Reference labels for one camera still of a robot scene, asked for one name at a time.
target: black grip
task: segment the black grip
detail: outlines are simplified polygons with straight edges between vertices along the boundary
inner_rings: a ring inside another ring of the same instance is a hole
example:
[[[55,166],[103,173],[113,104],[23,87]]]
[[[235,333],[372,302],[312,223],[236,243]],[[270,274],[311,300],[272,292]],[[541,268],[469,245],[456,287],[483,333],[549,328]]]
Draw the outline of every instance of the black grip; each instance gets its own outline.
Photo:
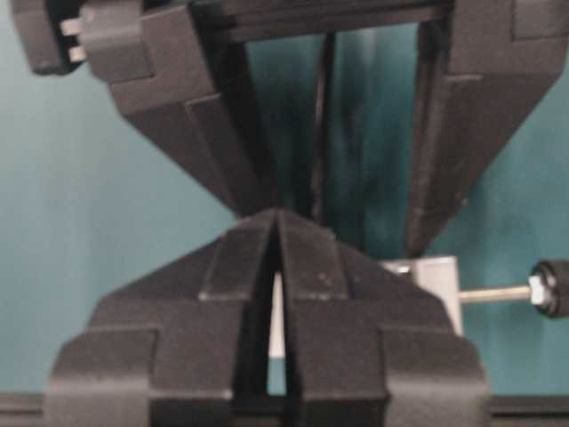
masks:
[[[551,300],[540,310],[550,318],[569,317],[569,260],[541,261],[533,269],[543,278]]]

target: teal background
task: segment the teal background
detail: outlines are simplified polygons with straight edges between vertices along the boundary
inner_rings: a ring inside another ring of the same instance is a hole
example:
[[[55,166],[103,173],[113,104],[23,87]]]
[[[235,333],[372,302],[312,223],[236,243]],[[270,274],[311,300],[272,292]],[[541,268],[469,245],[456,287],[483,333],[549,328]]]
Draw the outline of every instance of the teal background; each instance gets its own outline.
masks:
[[[33,77],[0,0],[0,390],[40,390],[97,299],[216,238],[233,217],[116,114],[87,67]],[[320,37],[251,44],[264,125],[287,205],[309,209]],[[339,237],[402,256],[414,26],[339,35],[327,213]],[[473,189],[431,254],[456,254],[464,287],[524,280],[568,257],[569,76]],[[497,393],[569,393],[567,321],[523,303],[465,311]],[[278,363],[273,391],[282,390]]]

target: black knob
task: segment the black knob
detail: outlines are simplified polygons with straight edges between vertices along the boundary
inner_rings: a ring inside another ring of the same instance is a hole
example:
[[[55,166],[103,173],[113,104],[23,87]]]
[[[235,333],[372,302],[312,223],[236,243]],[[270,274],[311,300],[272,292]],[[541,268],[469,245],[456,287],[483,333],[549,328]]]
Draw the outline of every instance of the black knob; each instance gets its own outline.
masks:
[[[569,261],[541,261],[533,269],[539,276],[547,294],[537,308],[550,318],[569,317]]]

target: teal wall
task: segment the teal wall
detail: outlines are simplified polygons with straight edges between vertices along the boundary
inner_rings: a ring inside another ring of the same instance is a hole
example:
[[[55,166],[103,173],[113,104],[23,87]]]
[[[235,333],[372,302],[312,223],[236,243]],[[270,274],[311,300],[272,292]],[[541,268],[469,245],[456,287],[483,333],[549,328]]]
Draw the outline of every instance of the teal wall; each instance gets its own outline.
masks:
[[[87,68],[31,76],[7,3],[0,0],[0,390],[33,391],[102,294],[214,239],[233,218],[121,121]],[[304,213],[319,45],[308,36],[250,48],[284,199]],[[376,258],[403,253],[414,62],[414,26],[339,37],[327,212],[342,239]],[[464,286],[516,282],[542,257],[569,257],[567,99],[569,76],[431,248],[460,256]],[[495,392],[569,393],[566,321],[512,303],[468,309],[465,323]]]

